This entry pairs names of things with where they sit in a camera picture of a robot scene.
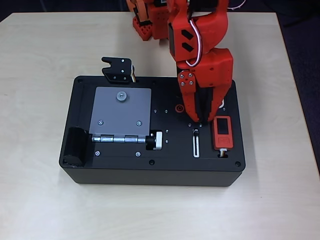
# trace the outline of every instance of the white cable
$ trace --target white cable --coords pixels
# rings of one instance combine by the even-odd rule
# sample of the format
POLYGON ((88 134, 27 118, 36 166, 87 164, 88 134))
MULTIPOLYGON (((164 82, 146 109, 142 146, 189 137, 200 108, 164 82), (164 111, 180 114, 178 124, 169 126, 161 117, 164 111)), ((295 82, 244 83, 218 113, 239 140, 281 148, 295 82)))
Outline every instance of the white cable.
POLYGON ((188 64, 189 67, 193 68, 195 66, 197 66, 201 60, 201 55, 202 55, 202 41, 201 41, 201 35, 200 35, 200 32, 196 26, 196 24, 194 23, 194 21, 192 19, 190 19, 189 21, 193 31, 195 32, 195 35, 196 35, 196 40, 197 40, 197 43, 198 43, 198 52, 197 52, 197 55, 196 55, 196 60, 193 64, 191 64, 190 62, 188 62, 188 60, 186 60, 186 64, 188 64))
POLYGON ((228 7, 228 9, 230 9, 230 10, 239 9, 239 8, 241 8, 241 7, 245 4, 246 1, 247 1, 247 0, 243 0, 243 2, 242 2, 240 5, 235 6, 235 7, 228 7))

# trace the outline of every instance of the red device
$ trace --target red device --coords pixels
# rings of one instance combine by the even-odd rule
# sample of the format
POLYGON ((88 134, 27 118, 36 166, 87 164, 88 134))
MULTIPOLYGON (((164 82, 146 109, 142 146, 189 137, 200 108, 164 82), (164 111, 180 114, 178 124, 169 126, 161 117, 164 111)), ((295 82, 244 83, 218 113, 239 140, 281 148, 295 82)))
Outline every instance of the red device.
POLYGON ((233 57, 228 49, 215 48, 227 32, 229 1, 219 0, 215 12, 195 17, 186 0, 162 6, 156 6, 159 0, 128 1, 134 3, 133 26, 143 40, 169 39, 187 114, 195 122, 212 121, 232 84, 233 57), (145 10, 148 18, 139 21, 145 10))

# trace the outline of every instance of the black cylinder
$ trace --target black cylinder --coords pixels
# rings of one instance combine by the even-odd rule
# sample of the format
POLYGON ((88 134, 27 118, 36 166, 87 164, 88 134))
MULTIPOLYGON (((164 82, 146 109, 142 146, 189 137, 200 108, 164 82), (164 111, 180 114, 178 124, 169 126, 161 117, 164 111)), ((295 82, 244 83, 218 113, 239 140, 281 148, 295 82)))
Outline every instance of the black cylinder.
POLYGON ((66 164, 83 166, 86 163, 88 137, 88 133, 80 127, 69 128, 63 153, 66 164))

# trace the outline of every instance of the gray metal plate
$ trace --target gray metal plate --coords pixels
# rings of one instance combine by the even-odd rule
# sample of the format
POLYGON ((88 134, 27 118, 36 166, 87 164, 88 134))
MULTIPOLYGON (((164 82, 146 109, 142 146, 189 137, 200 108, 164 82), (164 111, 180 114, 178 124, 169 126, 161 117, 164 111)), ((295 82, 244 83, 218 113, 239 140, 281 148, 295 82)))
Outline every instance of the gray metal plate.
POLYGON ((151 89, 131 87, 97 87, 89 133, 93 135, 149 136, 151 89), (125 92, 125 101, 117 100, 125 92))

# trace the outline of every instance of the black box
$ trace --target black box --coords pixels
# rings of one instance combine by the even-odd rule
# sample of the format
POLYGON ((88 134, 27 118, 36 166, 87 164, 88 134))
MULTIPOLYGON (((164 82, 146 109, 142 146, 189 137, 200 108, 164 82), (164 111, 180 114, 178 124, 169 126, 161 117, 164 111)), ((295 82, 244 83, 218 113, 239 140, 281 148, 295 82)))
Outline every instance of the black box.
POLYGON ((234 147, 225 158, 213 147, 212 124, 194 123, 185 112, 177 112, 182 104, 175 77, 137 77, 136 83, 124 86, 104 76, 79 76, 73 84, 59 164, 82 184, 230 186, 246 166, 235 82, 217 112, 230 116, 232 123, 234 147), (150 130, 162 131, 162 150, 148 150, 141 143, 92 142, 89 128, 97 87, 151 89, 150 130), (193 129, 199 131, 199 158, 193 156, 193 129))

